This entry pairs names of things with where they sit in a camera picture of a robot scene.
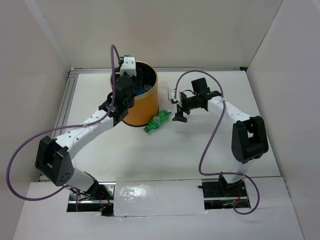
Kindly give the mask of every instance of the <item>bottle cap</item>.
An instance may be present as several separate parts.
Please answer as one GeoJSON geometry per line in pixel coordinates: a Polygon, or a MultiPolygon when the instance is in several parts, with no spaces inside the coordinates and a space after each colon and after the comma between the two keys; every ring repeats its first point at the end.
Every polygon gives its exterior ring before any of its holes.
{"type": "Polygon", "coordinates": [[[146,133],[150,132],[150,129],[146,126],[144,129],[143,129],[146,133]]]}

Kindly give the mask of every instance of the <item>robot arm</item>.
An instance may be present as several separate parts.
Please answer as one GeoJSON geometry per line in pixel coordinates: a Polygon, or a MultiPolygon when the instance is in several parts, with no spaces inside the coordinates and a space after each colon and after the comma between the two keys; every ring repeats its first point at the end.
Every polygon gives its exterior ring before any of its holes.
{"type": "Polygon", "coordinates": [[[99,199],[103,186],[90,174],[73,167],[72,159],[93,139],[121,122],[134,106],[137,85],[141,79],[137,75],[134,57],[125,57],[120,73],[116,77],[115,100],[107,117],[102,119],[111,107],[112,93],[82,125],[54,139],[46,136],[40,140],[35,167],[39,169],[56,186],[69,186],[81,190],[91,199],[99,199]]]}
{"type": "MultiPolygon", "coordinates": [[[[225,113],[223,122],[232,127],[231,150],[233,159],[224,159],[227,166],[224,172],[245,174],[255,159],[260,158],[269,150],[265,123],[262,117],[252,117],[234,105],[222,99],[220,92],[210,91],[205,78],[191,82],[194,96],[187,97],[183,92],[174,98],[175,90],[169,93],[172,103],[177,104],[177,113],[173,121],[187,122],[183,113],[190,114],[190,110],[203,108],[206,111],[221,116],[223,101],[225,101],[225,113]]],[[[225,175],[222,177],[226,187],[238,183],[242,177],[238,175],[225,175]]]]}

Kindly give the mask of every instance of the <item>white wall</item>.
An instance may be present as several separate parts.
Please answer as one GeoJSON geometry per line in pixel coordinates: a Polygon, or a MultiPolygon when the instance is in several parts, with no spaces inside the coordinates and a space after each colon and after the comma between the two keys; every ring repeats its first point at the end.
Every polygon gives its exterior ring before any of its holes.
{"type": "Polygon", "coordinates": [[[283,0],[35,0],[74,68],[248,67],[283,0]]]}
{"type": "Polygon", "coordinates": [[[284,0],[247,75],[304,237],[319,239],[320,0],[284,0]]]}
{"type": "MultiPolygon", "coordinates": [[[[2,1],[0,22],[0,239],[9,240],[24,203],[6,186],[9,158],[28,137],[53,127],[68,70],[22,0],[2,1]]],[[[39,174],[37,145],[26,146],[13,164],[11,181],[22,195],[39,174]]]]}

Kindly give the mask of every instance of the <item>cable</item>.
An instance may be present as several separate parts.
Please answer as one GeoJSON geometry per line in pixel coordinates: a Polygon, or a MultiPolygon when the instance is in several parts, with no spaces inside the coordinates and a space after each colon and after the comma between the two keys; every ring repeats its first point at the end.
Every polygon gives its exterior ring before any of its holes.
{"type": "Polygon", "coordinates": [[[102,200],[101,200],[101,195],[100,195],[100,193],[98,193],[99,194],[99,203],[100,203],[100,208],[102,208],[102,200]]]}
{"type": "MultiPolygon", "coordinates": [[[[100,119],[98,119],[98,120],[96,120],[94,122],[88,123],[87,126],[92,126],[92,125],[95,125],[95,124],[101,122],[102,120],[104,120],[109,115],[109,113],[113,109],[113,106],[114,106],[114,103],[115,103],[115,98],[116,98],[116,71],[115,71],[114,52],[115,52],[115,54],[116,54],[116,56],[118,58],[118,61],[120,61],[119,53],[118,53],[118,50],[117,50],[116,46],[115,45],[111,45],[111,48],[110,48],[111,56],[110,57],[111,57],[111,71],[112,71],[112,100],[111,100],[110,107],[109,107],[108,111],[106,112],[106,114],[102,118],[100,118],[100,119]]],[[[44,200],[44,199],[48,199],[48,198],[56,195],[57,193],[61,192],[65,188],[65,186],[61,187],[60,189],[58,189],[54,193],[51,193],[50,195],[43,196],[43,197],[30,198],[30,197],[26,197],[26,196],[20,195],[18,192],[16,192],[16,190],[14,190],[14,188],[12,187],[12,184],[10,182],[11,166],[13,164],[13,161],[14,161],[15,157],[20,152],[20,150],[25,145],[27,145],[29,142],[31,142],[33,139],[35,139],[35,138],[37,138],[37,137],[39,137],[39,136],[41,136],[43,134],[47,134],[47,133],[50,133],[50,132],[53,132],[53,131],[56,131],[56,130],[71,129],[71,128],[82,128],[82,127],[84,127],[83,124],[55,127],[55,128],[49,129],[49,130],[45,130],[45,131],[39,132],[36,135],[34,135],[34,136],[30,137],[29,139],[27,139],[25,142],[23,142],[14,151],[13,155],[11,156],[11,158],[9,160],[8,166],[6,168],[6,176],[5,176],[6,184],[7,184],[8,188],[9,188],[9,190],[13,193],[13,195],[15,195],[17,198],[20,198],[20,199],[25,200],[25,201],[41,201],[41,200],[44,200]]]]}
{"type": "MultiPolygon", "coordinates": [[[[64,185],[66,189],[69,189],[73,194],[77,194],[77,190],[73,190],[72,188],[76,189],[73,186],[69,186],[69,185],[64,185]]],[[[82,196],[81,199],[78,199],[78,203],[80,203],[80,201],[82,200],[92,200],[91,198],[88,198],[86,194],[84,193],[79,193],[79,198],[82,196]]]]}
{"type": "Polygon", "coordinates": [[[78,197],[80,195],[80,190],[76,188],[75,190],[75,211],[78,212],[78,197]]]}
{"type": "MultiPolygon", "coordinates": [[[[186,71],[184,72],[180,77],[179,79],[176,81],[176,85],[175,85],[175,93],[174,93],[174,98],[176,99],[177,98],[177,92],[178,92],[178,85],[179,85],[179,82],[180,80],[182,79],[182,77],[186,74],[189,74],[189,73],[202,73],[202,74],[205,74],[207,76],[209,76],[210,78],[212,78],[216,84],[219,86],[219,89],[220,89],[220,92],[221,92],[221,98],[224,99],[225,96],[224,96],[224,91],[222,89],[222,86],[221,84],[218,82],[217,79],[215,79],[211,74],[205,72],[205,71],[202,71],[202,70],[189,70],[189,71],[186,71]]],[[[260,202],[260,192],[259,192],[259,189],[257,187],[257,185],[255,184],[255,182],[252,180],[251,177],[249,177],[248,175],[246,174],[242,174],[242,173],[237,173],[237,172],[215,172],[215,173],[204,173],[202,172],[202,164],[204,162],[204,159],[205,159],[205,156],[206,156],[206,153],[211,145],[211,142],[212,140],[214,139],[217,131],[218,131],[218,128],[222,122],[222,119],[225,115],[225,112],[226,112],[226,102],[225,101],[222,101],[222,104],[223,104],[223,109],[222,109],[222,112],[221,112],[221,116],[218,120],[218,122],[216,123],[216,126],[211,134],[211,137],[208,141],[208,143],[206,144],[205,148],[204,148],[204,151],[202,153],[202,156],[200,158],[200,161],[199,161],[199,166],[198,166],[198,171],[201,175],[203,176],[219,176],[219,175],[238,175],[238,176],[242,176],[242,177],[246,177],[247,179],[250,180],[250,182],[253,184],[255,190],[256,190],[256,194],[257,194],[257,200],[256,200],[256,204],[255,206],[248,212],[239,212],[238,210],[236,210],[236,206],[237,204],[241,203],[241,202],[246,202],[247,200],[246,199],[243,199],[243,200],[239,200],[237,201],[234,205],[233,205],[233,210],[237,213],[237,214],[240,214],[240,215],[248,215],[248,214],[251,214],[253,213],[257,208],[258,208],[258,205],[259,205],[259,202],[260,202]]]]}
{"type": "Polygon", "coordinates": [[[193,95],[196,95],[196,93],[195,93],[194,91],[190,90],[190,89],[184,90],[182,93],[184,93],[184,92],[190,92],[190,93],[192,93],[193,95]]]}

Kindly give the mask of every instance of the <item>cylindrical can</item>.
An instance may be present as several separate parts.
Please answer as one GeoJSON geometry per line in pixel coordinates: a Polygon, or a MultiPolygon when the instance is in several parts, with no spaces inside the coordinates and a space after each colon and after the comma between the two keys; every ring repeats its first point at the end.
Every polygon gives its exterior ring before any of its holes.
{"type": "Polygon", "coordinates": [[[128,115],[123,119],[123,122],[132,127],[143,127],[159,111],[158,75],[152,66],[143,61],[136,61],[135,65],[136,68],[142,70],[142,85],[147,84],[152,88],[134,98],[134,107],[128,109],[128,115]]]}

